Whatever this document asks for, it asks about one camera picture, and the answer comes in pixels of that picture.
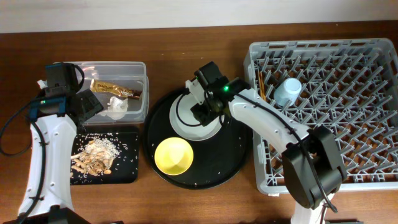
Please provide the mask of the brown coffee sachet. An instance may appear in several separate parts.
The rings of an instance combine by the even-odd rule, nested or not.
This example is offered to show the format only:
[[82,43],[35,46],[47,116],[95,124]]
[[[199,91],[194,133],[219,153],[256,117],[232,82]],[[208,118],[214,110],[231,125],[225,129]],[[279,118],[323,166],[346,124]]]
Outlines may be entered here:
[[97,93],[111,93],[122,98],[132,98],[135,100],[138,100],[142,94],[140,90],[132,90],[117,84],[95,79],[90,83],[90,90]]

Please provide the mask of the blue plastic cup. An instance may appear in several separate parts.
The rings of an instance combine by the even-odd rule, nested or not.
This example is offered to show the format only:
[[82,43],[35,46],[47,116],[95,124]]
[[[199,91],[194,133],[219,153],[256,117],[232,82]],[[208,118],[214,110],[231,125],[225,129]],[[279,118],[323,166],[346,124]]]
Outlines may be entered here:
[[279,106],[289,103],[292,106],[302,89],[301,82],[296,78],[284,80],[274,92],[274,100]]

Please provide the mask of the yellow bowl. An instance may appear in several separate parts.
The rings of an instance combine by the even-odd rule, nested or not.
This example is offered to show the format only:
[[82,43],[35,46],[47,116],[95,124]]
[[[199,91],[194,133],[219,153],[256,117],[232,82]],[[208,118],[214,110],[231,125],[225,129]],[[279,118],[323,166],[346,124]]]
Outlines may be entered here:
[[193,148],[182,138],[172,137],[163,140],[154,153],[156,168],[166,175],[180,175],[193,163]]

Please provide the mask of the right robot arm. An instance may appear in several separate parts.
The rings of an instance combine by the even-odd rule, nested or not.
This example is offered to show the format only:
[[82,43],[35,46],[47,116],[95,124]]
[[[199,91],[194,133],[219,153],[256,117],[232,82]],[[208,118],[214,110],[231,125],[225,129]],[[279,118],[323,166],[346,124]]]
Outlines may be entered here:
[[338,211],[331,200],[347,174],[328,128],[312,129],[288,118],[246,81],[228,80],[214,62],[194,75],[185,87],[196,101],[189,108],[199,126],[228,116],[250,127],[281,155],[285,186],[296,201],[291,223],[325,223],[327,210]]

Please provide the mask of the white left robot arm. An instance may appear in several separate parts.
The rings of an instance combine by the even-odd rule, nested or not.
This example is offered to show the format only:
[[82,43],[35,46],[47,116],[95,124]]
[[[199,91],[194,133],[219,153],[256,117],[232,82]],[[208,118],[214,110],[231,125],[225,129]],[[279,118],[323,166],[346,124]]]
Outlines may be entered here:
[[49,213],[52,207],[73,210],[70,193],[71,154],[78,128],[103,110],[89,89],[82,89],[84,71],[74,63],[45,66],[46,84],[28,103],[32,135],[27,189],[18,222]]

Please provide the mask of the grey dishwasher rack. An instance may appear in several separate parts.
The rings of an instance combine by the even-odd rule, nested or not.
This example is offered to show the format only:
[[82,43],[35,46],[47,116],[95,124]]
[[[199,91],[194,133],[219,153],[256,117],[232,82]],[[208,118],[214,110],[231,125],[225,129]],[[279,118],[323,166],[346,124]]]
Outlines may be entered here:
[[245,79],[275,106],[288,78],[302,84],[281,112],[336,136],[348,177],[343,191],[397,188],[397,52],[387,38],[255,42]]

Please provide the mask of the crumpled white tissue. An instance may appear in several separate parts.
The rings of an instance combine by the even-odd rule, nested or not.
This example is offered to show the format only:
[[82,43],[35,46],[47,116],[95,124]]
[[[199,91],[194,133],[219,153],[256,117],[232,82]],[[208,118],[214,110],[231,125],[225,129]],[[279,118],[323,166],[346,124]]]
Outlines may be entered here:
[[116,96],[112,96],[108,103],[108,108],[99,113],[101,116],[108,116],[113,120],[123,118],[128,109],[128,99],[121,100]]

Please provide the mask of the clear plastic bin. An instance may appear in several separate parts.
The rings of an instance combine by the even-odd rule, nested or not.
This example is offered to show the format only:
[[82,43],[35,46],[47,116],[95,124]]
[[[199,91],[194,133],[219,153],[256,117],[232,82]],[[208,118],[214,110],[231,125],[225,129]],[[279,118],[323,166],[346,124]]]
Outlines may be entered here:
[[[113,120],[108,116],[94,115],[86,125],[99,124],[139,124],[143,123],[149,109],[149,79],[146,74],[146,65],[143,62],[117,62],[117,61],[81,61],[75,62],[85,73],[85,81],[82,90],[90,88],[93,79],[117,84],[132,90],[140,90],[141,97],[138,100],[128,98],[126,115]],[[108,108],[111,93],[97,93],[94,95],[103,105],[103,110]]]

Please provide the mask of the light grey plate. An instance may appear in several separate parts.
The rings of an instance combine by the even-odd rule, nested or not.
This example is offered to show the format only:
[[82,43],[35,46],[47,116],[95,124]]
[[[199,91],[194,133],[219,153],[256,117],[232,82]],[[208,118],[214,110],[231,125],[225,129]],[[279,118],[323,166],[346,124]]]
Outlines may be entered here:
[[207,126],[202,126],[190,109],[197,104],[195,97],[189,93],[180,93],[170,107],[169,119],[173,130],[182,138],[190,141],[202,141],[212,138],[221,130],[219,118]]

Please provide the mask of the round black tray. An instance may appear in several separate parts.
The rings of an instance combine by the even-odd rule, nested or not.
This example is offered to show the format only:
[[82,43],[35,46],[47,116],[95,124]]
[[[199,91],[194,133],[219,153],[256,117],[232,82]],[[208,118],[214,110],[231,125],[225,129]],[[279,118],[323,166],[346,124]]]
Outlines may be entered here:
[[154,160],[156,147],[165,139],[177,137],[169,120],[172,103],[184,88],[179,88],[159,99],[144,122],[143,151],[153,170],[165,181],[190,190],[209,189],[221,185],[239,172],[252,148],[252,131],[243,123],[226,118],[215,136],[203,141],[191,141],[193,162],[180,175],[161,172]]

